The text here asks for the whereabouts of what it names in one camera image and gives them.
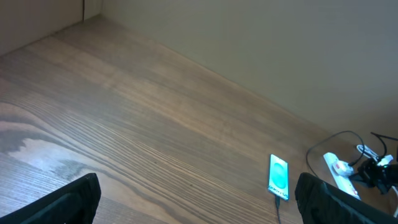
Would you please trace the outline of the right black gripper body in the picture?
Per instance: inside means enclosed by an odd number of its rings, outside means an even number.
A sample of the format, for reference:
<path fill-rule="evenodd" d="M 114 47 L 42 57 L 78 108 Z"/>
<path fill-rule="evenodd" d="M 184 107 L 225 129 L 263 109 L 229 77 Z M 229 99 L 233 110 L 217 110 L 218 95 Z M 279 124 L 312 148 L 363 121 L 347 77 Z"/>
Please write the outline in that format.
<path fill-rule="evenodd" d="M 357 173 L 349 176 L 349 179 L 368 188 L 377 188 L 385 195 L 392 188 L 392 165 L 378 166 L 374 159 L 368 159 L 358 167 Z"/>

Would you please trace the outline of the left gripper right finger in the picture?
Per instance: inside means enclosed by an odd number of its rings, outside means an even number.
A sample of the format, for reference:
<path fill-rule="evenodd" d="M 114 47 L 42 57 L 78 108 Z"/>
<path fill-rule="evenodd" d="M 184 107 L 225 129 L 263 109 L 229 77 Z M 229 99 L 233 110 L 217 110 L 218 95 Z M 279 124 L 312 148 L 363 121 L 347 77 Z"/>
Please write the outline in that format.
<path fill-rule="evenodd" d="M 397 224 L 397 219 L 308 172 L 301 173 L 295 199 L 304 224 Z"/>

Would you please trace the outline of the smartphone with turquoise screen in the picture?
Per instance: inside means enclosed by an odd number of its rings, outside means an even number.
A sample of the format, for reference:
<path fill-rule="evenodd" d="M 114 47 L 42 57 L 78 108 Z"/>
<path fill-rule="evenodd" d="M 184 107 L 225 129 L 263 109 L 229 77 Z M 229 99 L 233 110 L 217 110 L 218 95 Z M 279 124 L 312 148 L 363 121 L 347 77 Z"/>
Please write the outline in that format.
<path fill-rule="evenodd" d="M 270 155 L 268 191 L 289 200 L 289 165 L 274 154 Z"/>

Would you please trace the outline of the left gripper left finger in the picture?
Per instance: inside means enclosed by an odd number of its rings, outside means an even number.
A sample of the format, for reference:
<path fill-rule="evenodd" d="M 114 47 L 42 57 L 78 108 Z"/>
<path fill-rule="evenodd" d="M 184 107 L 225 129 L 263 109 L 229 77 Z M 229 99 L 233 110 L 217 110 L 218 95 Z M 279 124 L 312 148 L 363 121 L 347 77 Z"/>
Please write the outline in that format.
<path fill-rule="evenodd" d="M 89 173 L 1 218 L 1 224 L 92 224 L 101 198 L 95 173 Z"/>

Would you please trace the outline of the white power strip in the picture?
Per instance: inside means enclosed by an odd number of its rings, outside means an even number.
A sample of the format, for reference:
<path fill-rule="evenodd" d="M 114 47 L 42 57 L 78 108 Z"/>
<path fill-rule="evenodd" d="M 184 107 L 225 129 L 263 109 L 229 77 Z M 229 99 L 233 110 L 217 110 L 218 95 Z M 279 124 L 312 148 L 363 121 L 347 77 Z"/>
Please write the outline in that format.
<path fill-rule="evenodd" d="M 350 167 L 347 162 L 339 160 L 337 156 L 331 152 L 324 154 L 323 158 L 336 182 L 337 187 L 345 193 L 360 200 L 358 191 L 349 179 L 349 176 L 354 174 L 353 168 Z"/>

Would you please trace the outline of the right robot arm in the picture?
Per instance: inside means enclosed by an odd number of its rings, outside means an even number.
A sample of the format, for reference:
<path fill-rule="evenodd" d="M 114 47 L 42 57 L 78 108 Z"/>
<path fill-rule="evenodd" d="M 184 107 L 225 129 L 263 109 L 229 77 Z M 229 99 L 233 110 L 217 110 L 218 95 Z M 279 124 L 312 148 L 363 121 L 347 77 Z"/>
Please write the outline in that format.
<path fill-rule="evenodd" d="M 374 159 L 368 159 L 358 167 L 357 173 L 349 176 L 349 180 L 368 188 L 376 187 L 384 195 L 397 187 L 397 164 L 379 166 Z"/>

